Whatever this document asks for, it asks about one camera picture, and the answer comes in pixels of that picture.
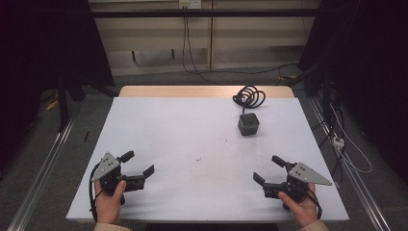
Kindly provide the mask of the white table cover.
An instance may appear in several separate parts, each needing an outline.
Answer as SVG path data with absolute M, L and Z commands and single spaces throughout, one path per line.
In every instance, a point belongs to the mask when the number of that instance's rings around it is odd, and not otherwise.
M 269 98 L 256 109 L 254 136 L 238 128 L 241 108 L 229 98 L 118 97 L 94 148 L 94 167 L 107 152 L 136 156 L 126 175 L 155 172 L 141 191 L 128 192 L 124 219 L 141 222 L 283 222 L 281 201 L 267 198 L 253 176 L 285 181 L 278 156 L 330 175 L 299 101 Z

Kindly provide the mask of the white wall socket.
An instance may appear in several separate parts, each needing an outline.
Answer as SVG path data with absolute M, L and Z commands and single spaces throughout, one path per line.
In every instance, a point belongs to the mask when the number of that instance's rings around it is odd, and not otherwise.
M 201 0 L 179 0 L 179 8 L 199 10 L 202 8 L 202 1 Z

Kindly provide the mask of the dark curtain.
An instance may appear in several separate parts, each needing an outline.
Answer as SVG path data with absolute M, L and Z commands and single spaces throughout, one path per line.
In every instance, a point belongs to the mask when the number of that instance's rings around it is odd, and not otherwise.
M 0 0 L 0 175 L 44 91 L 113 83 L 89 0 Z
M 320 0 L 298 66 L 321 63 L 385 162 L 408 183 L 408 0 Z

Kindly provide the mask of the metal floor rail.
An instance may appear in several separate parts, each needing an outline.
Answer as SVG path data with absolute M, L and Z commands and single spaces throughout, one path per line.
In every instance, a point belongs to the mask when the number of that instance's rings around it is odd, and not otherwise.
M 64 148 L 67 138 L 69 137 L 74 122 L 75 119 L 71 118 L 66 126 L 57 133 L 41 168 L 32 181 L 32 185 L 18 207 L 7 231 L 25 231 L 28 221 L 42 195 L 45 184 L 51 175 L 51 171 Z
M 325 135 L 328 137 L 328 141 L 332 144 L 331 138 L 333 135 L 335 135 L 335 132 L 330 130 L 329 123 L 323 118 L 323 110 L 321 105 L 316 99 L 309 99 L 309 103 L 317 119 L 319 120 L 319 127 L 324 131 Z M 386 221 L 386 218 L 378 203 L 374 199 L 367 185 L 364 183 L 361 177 L 361 171 L 358 170 L 352 163 L 345 150 L 341 151 L 333 144 L 332 147 L 334 148 L 336 158 L 340 161 L 343 173 L 348 177 L 354 191 L 357 193 L 358 198 L 362 202 L 362 205 L 368 214 L 374 229 L 376 231 L 392 231 L 391 226 Z

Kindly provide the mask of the black cube device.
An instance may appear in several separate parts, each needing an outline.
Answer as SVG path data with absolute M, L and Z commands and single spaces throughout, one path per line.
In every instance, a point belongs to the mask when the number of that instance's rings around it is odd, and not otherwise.
M 254 113 L 240 115 L 238 127 L 243 136 L 255 135 L 260 122 Z

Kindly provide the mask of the person's left hand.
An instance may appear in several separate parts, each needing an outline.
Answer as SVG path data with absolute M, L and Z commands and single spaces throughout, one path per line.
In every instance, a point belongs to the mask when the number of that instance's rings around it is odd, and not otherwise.
M 96 181 L 94 189 L 98 193 L 95 199 L 97 221 L 99 223 L 107 223 L 119 225 L 119 214 L 121 206 L 121 197 L 124 194 L 126 182 L 120 181 L 115 188 L 113 195 L 108 195 L 103 191 L 101 183 Z

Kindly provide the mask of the wooden table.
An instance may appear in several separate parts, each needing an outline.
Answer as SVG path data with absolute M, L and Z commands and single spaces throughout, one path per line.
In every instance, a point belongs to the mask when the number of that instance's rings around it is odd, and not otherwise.
M 120 97 L 216 97 L 231 98 L 242 86 L 125 86 Z M 260 86 L 269 98 L 294 98 L 291 88 L 285 86 Z

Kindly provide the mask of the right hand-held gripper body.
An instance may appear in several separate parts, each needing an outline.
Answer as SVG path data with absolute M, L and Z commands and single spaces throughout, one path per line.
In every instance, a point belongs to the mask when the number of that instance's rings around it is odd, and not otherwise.
M 302 202 L 308 195 L 308 184 L 331 186 L 332 183 L 303 163 L 276 162 L 287 171 L 287 180 L 280 184 L 263 182 L 265 197 L 277 198 L 285 193 L 295 202 Z

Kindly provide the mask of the person's right hand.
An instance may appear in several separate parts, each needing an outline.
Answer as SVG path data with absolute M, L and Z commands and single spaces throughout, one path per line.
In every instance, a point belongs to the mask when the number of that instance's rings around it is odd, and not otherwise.
M 294 222 L 297 229 L 318 220 L 317 205 L 310 198 L 306 198 L 304 201 L 296 203 L 284 192 L 280 192 L 278 197 L 293 212 Z

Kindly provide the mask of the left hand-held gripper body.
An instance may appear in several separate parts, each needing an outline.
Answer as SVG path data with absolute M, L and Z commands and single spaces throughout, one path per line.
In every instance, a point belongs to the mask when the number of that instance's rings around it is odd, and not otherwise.
M 101 161 L 96 165 L 95 171 L 91 174 L 90 181 L 99 181 L 106 193 L 113 194 L 116 186 L 122 180 L 126 182 L 125 192 L 132 192 L 144 189 L 145 177 L 142 175 L 127 176 L 121 173 L 121 165 L 113 154 L 106 152 Z

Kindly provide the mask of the black horizontal bar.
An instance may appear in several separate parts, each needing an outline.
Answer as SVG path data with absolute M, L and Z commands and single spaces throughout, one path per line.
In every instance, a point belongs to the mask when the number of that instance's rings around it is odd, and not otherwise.
M 320 14 L 318 9 L 201 9 L 201 10 L 131 10 L 93 11 L 98 18 L 122 17 L 309 17 Z

